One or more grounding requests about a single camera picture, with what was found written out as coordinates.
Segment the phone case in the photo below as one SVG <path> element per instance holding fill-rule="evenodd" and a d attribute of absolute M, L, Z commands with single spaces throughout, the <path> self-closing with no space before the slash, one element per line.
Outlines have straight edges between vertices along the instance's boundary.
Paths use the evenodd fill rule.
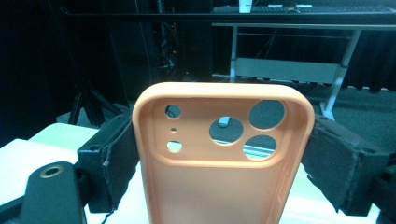
<path fill-rule="evenodd" d="M 260 129 L 249 114 L 261 101 L 279 101 L 281 121 Z M 168 113 L 169 105 L 178 112 Z M 243 126 L 221 144 L 209 134 L 217 119 Z M 282 85 L 160 83 L 146 89 L 133 112 L 150 223 L 278 223 L 314 125 L 312 105 Z M 248 139 L 269 136 L 275 151 L 252 158 Z"/>

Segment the circular hole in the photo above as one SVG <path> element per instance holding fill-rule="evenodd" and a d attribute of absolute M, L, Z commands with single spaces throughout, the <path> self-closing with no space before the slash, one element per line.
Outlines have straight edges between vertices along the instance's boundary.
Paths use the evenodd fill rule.
<path fill-rule="evenodd" d="M 260 101 L 253 106 L 249 114 L 251 125 L 258 129 L 276 126 L 285 115 L 285 107 L 276 100 Z"/>
<path fill-rule="evenodd" d="M 363 151 L 365 151 L 367 153 L 370 153 L 370 154 L 375 154 L 376 153 L 376 151 L 374 149 L 368 148 L 368 147 L 364 147 L 361 150 L 363 150 Z"/>
<path fill-rule="evenodd" d="M 229 144 L 238 140 L 244 132 L 244 127 L 239 119 L 230 117 L 227 127 L 220 127 L 219 120 L 213 121 L 209 128 L 209 135 L 219 144 Z"/>
<path fill-rule="evenodd" d="M 165 107 L 165 114 L 171 119 L 178 118 L 180 116 L 180 108 L 177 105 L 168 105 Z"/>
<path fill-rule="evenodd" d="M 64 168 L 62 166 L 51 166 L 40 173 L 41 178 L 50 178 L 60 174 Z"/>
<path fill-rule="evenodd" d="M 168 147 L 169 151 L 171 152 L 179 152 L 183 147 L 179 141 L 169 141 L 166 146 Z"/>
<path fill-rule="evenodd" d="M 100 148 L 99 145 L 90 146 L 90 150 L 91 150 L 91 151 L 99 150 L 99 148 Z"/>
<path fill-rule="evenodd" d="M 46 171 L 46 175 L 54 175 L 59 172 L 58 167 L 50 168 L 48 171 Z"/>
<path fill-rule="evenodd" d="M 244 144 L 245 155 L 255 161 L 264 160 L 274 153 L 276 140 L 268 135 L 257 135 L 251 137 Z"/>

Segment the white table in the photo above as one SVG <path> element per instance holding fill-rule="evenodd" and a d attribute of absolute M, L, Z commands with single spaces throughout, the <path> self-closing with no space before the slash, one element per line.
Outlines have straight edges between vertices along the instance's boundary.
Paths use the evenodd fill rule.
<path fill-rule="evenodd" d="M 34 170 L 55 161 L 78 160 L 76 150 L 98 130 L 68 124 L 52 124 L 30 140 L 15 139 L 0 148 L 0 204 L 7 203 L 24 194 L 27 179 Z M 91 214 L 85 207 L 88 223 L 101 223 L 105 214 Z M 319 189 L 306 178 L 301 165 L 286 203 L 282 224 L 374 224 L 378 209 L 372 209 L 368 217 L 346 217 L 336 214 L 332 205 Z M 107 223 L 149 223 L 140 164 L 129 187 L 121 199 L 119 210 Z"/>

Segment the cable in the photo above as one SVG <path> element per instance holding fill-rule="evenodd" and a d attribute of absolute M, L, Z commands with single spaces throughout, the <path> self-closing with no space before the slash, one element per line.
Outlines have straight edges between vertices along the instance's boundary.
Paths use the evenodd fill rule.
<path fill-rule="evenodd" d="M 137 4 L 137 0 L 134 0 L 134 5 L 136 6 L 136 13 L 140 13 L 139 6 Z M 145 51 L 146 51 L 146 58 L 147 58 L 147 61 L 148 61 L 149 85 L 151 86 L 152 85 L 152 74 L 151 74 L 151 61 L 149 59 L 149 50 L 148 50 L 146 36 L 145 36 L 144 30 L 143 30 L 142 22 L 139 22 L 139 25 L 140 25 L 140 34 L 141 34 L 142 39 L 143 39 L 143 44 L 144 44 Z"/>
<path fill-rule="evenodd" d="M 113 209 L 111 210 L 111 212 L 108 213 L 108 214 L 105 216 L 105 220 L 103 220 L 103 222 L 102 222 L 101 224 L 105 224 L 105 223 L 107 222 L 108 217 L 110 217 L 111 215 L 113 215 L 115 211 L 116 211 L 116 209 L 113 208 Z"/>
<path fill-rule="evenodd" d="M 264 57 L 264 59 L 266 59 L 266 58 L 267 58 L 267 56 L 268 56 L 268 53 L 269 53 L 269 52 L 270 52 L 270 50 L 271 50 L 271 47 L 272 47 L 272 45 L 273 45 L 273 43 L 274 43 L 274 39 L 275 39 L 276 32 L 277 32 L 277 29 L 275 29 L 275 30 L 274 30 L 274 34 L 273 34 L 273 36 L 272 36 L 272 39 L 271 39 L 270 46 L 268 47 L 268 50 L 267 50 L 267 53 L 265 54 L 265 57 Z"/>

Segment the black curtain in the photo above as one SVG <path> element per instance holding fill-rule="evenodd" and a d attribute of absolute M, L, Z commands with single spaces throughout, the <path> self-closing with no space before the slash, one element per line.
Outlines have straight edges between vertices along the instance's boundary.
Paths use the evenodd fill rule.
<path fill-rule="evenodd" d="M 396 32 L 363 31 L 343 86 L 396 91 Z"/>

